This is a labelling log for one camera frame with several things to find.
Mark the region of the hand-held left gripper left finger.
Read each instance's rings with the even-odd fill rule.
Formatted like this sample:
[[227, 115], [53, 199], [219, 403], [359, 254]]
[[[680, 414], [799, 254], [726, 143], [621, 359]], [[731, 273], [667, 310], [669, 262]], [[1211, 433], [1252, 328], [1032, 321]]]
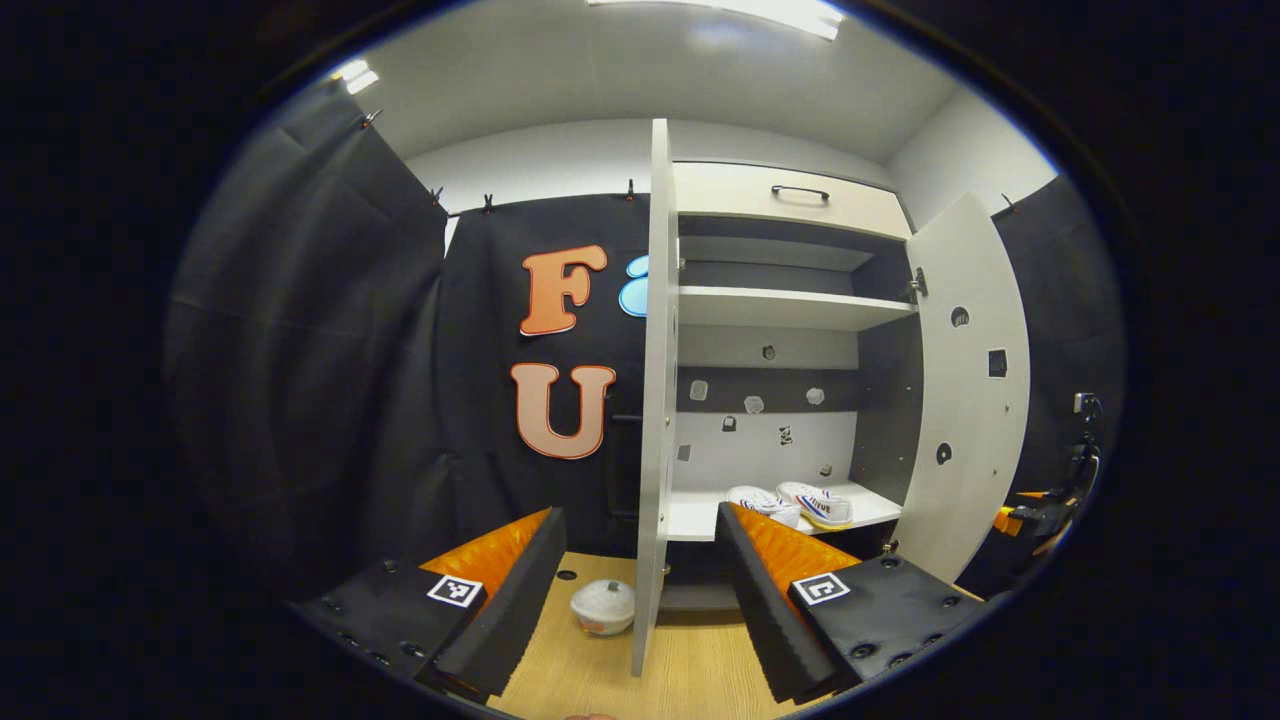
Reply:
[[548, 507], [429, 561], [384, 559], [293, 607], [393, 676], [486, 701], [520, 665], [564, 551], [564, 512]]

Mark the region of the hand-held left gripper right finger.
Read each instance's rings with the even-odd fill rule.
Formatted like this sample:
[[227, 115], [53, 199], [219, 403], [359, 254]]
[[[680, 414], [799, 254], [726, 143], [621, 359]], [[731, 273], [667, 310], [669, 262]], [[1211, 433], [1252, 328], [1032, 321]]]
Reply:
[[722, 502], [716, 548], [774, 700], [804, 705], [924, 657], [986, 602], [897, 553], [856, 559]]

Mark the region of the white canvas shoe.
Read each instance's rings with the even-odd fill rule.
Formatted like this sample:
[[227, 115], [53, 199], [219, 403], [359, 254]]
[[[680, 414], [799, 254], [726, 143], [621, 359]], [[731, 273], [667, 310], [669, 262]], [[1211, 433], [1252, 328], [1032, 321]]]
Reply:
[[730, 488], [726, 498], [730, 503], [760, 514], [783, 527], [799, 528], [801, 518], [799, 507], [780, 498], [776, 493], [755, 486], [735, 486]]
[[852, 502], [842, 495], [800, 482], [785, 482], [776, 487], [780, 500], [794, 505], [813, 527], [824, 530], [852, 528]]

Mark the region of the white shoe cabinet door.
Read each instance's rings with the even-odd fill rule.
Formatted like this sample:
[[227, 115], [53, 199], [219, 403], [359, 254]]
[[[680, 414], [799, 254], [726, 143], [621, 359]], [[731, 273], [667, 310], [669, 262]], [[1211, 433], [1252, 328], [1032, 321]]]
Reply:
[[899, 552], [954, 583], [992, 530], [1027, 433], [1030, 352], [1021, 292], [982, 201], [964, 193], [906, 242], [922, 272], [923, 388]]
[[669, 122], [652, 124], [645, 368], [635, 619], [630, 673], [643, 676], [666, 582], [668, 507], [675, 475], [678, 354], [678, 206]]

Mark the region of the white shoe cabinet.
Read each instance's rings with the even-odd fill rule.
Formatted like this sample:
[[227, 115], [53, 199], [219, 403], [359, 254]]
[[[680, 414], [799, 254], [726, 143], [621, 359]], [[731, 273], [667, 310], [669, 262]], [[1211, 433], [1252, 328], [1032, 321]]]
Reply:
[[897, 548], [922, 369], [916, 305], [895, 288], [908, 240], [678, 211], [662, 612], [736, 611], [714, 546], [718, 505], [735, 486], [777, 495], [800, 482], [842, 495], [852, 528], [824, 530], [801, 515], [797, 530], [854, 553]]

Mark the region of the white cabinet drawer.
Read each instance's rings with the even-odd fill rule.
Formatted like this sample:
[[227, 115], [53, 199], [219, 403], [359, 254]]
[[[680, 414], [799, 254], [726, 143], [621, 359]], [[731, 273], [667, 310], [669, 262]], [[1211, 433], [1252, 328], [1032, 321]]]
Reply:
[[[913, 229], [899, 196], [888, 190], [800, 170], [718, 161], [673, 164], [676, 206], [700, 217], [794, 222], [906, 241]], [[829, 192], [829, 202], [805, 193], [771, 192], [792, 184]]]

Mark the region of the white lidded paper bowl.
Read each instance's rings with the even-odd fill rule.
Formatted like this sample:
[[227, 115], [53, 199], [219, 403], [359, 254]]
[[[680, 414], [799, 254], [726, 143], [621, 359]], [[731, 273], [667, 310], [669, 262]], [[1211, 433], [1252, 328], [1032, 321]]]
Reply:
[[634, 623], [635, 591], [621, 580], [594, 580], [573, 593], [570, 609], [588, 634], [618, 635]]

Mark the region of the black backdrop cloth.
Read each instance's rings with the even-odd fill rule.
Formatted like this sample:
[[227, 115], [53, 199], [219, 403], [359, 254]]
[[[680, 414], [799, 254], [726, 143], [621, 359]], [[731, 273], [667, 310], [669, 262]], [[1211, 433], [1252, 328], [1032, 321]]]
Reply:
[[447, 210], [334, 79], [239, 147], [173, 282], [164, 377], [195, 482], [302, 602], [532, 512], [631, 556], [650, 197]]
[[[1103, 405], [1102, 460], [1114, 442], [1126, 383], [1126, 337], [1112, 263], [1075, 184], [1059, 176], [995, 215], [1027, 319], [1027, 433], [1004, 505], [1016, 492], [1061, 489], [1075, 433], [1074, 393]], [[984, 600], [1019, 585], [1052, 553], [1020, 552], [992, 530], [957, 583]]]

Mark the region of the long ceiling light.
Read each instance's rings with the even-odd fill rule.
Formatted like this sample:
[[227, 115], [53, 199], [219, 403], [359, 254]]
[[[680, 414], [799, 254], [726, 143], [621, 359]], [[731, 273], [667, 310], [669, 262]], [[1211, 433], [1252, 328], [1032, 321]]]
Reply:
[[783, 26], [835, 41], [846, 15], [824, 0], [584, 0], [588, 6], [671, 5], [694, 6]]

